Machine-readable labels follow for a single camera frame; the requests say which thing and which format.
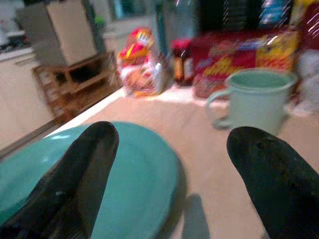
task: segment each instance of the wooden rack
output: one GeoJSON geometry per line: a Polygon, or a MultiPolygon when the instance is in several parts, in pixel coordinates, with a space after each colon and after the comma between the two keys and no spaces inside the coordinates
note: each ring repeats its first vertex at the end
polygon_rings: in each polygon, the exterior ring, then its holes
{"type": "Polygon", "coordinates": [[[33,74],[58,123],[70,121],[122,86],[114,53],[67,67],[38,66],[33,74]]]}

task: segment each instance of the jar lid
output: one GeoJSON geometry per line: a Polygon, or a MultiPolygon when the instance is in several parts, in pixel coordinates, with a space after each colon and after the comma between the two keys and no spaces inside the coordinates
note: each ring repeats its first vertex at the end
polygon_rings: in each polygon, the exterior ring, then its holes
{"type": "Polygon", "coordinates": [[[190,38],[179,38],[172,41],[172,48],[187,48],[191,43],[190,38]]]}

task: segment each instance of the mug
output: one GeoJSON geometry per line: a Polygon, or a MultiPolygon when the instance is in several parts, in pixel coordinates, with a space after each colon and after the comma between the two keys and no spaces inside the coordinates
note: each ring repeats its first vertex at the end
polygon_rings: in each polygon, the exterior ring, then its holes
{"type": "Polygon", "coordinates": [[[225,119],[214,120],[215,128],[251,126],[277,135],[287,111],[293,74],[263,68],[238,71],[226,79],[227,90],[213,93],[205,105],[218,97],[230,96],[230,112],[225,119]]]}

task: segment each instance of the cabinet door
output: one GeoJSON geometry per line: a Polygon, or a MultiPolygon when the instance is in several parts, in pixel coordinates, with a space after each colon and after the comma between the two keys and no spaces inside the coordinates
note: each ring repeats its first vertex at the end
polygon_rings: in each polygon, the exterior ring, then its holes
{"type": "Polygon", "coordinates": [[[17,118],[0,94],[0,150],[24,136],[17,118]]]}
{"type": "Polygon", "coordinates": [[[0,94],[8,103],[25,135],[53,120],[31,71],[39,63],[34,60],[23,65],[15,64],[30,57],[32,55],[0,63],[0,94]]]}

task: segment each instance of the teal plate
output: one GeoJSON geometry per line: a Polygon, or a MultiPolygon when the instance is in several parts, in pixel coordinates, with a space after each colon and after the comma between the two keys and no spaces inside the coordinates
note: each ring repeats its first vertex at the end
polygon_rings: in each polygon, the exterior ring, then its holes
{"type": "MultiPolygon", "coordinates": [[[[131,123],[114,125],[120,144],[91,238],[154,238],[170,211],[178,157],[153,131],[131,123]]],[[[0,164],[0,225],[23,206],[38,180],[87,127],[42,139],[0,164]]]]}

